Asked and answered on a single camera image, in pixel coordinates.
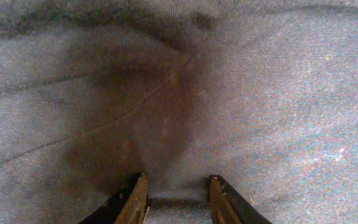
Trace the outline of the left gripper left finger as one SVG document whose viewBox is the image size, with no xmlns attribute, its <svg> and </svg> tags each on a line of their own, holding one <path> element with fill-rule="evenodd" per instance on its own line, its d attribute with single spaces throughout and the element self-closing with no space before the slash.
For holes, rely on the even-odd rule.
<svg viewBox="0 0 358 224">
<path fill-rule="evenodd" d="M 147 176 L 138 173 L 79 224 L 143 224 L 147 211 Z"/>
</svg>

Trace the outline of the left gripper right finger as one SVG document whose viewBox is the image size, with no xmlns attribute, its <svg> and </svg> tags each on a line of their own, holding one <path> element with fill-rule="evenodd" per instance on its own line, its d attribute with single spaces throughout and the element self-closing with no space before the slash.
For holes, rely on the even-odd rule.
<svg viewBox="0 0 358 224">
<path fill-rule="evenodd" d="M 213 224 L 271 224 L 220 175 L 209 176 L 208 201 Z"/>
</svg>

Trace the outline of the dark navy t-shirt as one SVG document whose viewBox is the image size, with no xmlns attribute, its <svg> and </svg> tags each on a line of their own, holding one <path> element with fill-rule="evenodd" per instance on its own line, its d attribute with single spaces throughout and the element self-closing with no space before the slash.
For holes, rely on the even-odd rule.
<svg viewBox="0 0 358 224">
<path fill-rule="evenodd" d="M 0 1 L 0 223 L 78 223 L 129 179 L 209 223 L 358 223 L 358 1 Z"/>
</svg>

